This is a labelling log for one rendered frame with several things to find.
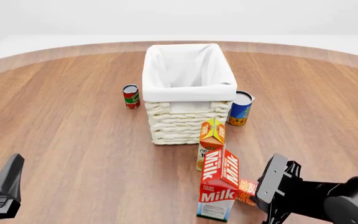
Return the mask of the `black grey right gripper body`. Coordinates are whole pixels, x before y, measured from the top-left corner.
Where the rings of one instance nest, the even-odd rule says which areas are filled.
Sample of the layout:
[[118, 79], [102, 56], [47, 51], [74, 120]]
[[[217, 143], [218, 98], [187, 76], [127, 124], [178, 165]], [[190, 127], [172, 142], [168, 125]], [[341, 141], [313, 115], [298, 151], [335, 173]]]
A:
[[255, 203], [258, 208], [267, 212], [269, 205], [273, 203], [276, 193], [285, 195], [285, 190], [280, 190], [280, 184], [287, 179], [300, 178], [301, 165], [295, 161], [289, 161], [282, 154], [275, 153], [268, 161], [262, 176], [258, 179], [255, 192]]

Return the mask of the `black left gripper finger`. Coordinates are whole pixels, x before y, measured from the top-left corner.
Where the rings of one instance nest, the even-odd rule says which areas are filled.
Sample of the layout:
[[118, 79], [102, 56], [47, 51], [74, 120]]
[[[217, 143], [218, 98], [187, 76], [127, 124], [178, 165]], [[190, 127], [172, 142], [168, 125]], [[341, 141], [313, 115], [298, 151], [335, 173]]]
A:
[[0, 198], [13, 199], [21, 203], [21, 174], [24, 158], [15, 153], [0, 171]]

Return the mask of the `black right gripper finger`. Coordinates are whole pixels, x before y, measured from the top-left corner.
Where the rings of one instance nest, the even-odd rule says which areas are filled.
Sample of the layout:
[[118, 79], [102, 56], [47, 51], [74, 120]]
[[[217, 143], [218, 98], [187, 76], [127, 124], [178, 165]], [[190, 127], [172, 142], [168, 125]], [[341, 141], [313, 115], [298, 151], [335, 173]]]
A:
[[256, 196], [251, 196], [250, 199], [257, 208], [267, 214], [267, 219], [262, 224], [282, 224], [290, 215], [290, 210], [281, 196], [274, 196], [270, 203], [266, 203]]

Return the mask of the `red orange butter box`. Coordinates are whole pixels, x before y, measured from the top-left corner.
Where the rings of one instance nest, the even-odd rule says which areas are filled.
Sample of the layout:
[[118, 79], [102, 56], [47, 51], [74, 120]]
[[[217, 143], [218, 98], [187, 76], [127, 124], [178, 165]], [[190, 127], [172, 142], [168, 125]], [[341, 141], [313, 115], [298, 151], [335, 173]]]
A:
[[257, 184], [255, 182], [241, 179], [239, 182], [239, 192], [237, 194], [237, 200], [250, 206], [256, 207], [256, 203], [251, 200], [251, 197], [255, 196], [256, 190]]

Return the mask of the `white wicker basket cloth lining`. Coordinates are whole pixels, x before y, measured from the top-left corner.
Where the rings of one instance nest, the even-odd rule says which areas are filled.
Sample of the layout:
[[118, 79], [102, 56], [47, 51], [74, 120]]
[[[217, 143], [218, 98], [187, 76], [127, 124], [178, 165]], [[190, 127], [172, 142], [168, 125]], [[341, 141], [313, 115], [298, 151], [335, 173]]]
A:
[[226, 122], [236, 91], [218, 44], [153, 45], [146, 51], [142, 98], [156, 145], [198, 143], [203, 122]]

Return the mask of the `red white milk carton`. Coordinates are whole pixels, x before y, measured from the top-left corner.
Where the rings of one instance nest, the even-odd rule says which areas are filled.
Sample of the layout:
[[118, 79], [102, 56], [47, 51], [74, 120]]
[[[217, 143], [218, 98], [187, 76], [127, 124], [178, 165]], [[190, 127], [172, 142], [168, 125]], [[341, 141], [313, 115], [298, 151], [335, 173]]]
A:
[[204, 157], [197, 217], [227, 222], [239, 192], [239, 160], [227, 149]]

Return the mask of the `orange juice carton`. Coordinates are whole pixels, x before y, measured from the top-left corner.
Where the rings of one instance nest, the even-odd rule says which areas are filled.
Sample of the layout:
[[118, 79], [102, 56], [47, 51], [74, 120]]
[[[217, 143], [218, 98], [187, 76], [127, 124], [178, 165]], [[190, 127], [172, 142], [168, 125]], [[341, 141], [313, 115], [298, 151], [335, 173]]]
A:
[[216, 118], [209, 119], [201, 125], [200, 141], [198, 145], [198, 156], [196, 169], [203, 170], [205, 155], [210, 151], [225, 146], [225, 124]]

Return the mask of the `blue food can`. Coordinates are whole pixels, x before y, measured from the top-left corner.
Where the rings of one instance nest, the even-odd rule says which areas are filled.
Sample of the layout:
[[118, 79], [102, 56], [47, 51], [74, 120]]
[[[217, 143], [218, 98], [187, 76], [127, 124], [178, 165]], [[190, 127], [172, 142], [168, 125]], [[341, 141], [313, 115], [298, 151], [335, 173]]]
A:
[[254, 96], [248, 92], [236, 91], [236, 97], [228, 113], [227, 122], [233, 126], [245, 125], [254, 100]]

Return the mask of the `red tomato sauce can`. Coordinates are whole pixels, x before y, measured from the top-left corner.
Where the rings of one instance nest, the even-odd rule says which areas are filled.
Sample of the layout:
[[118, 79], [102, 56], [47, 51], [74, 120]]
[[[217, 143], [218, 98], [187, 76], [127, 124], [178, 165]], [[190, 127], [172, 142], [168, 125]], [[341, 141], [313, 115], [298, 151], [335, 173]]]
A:
[[140, 106], [139, 89], [135, 84], [129, 84], [122, 89], [126, 107], [133, 110]]

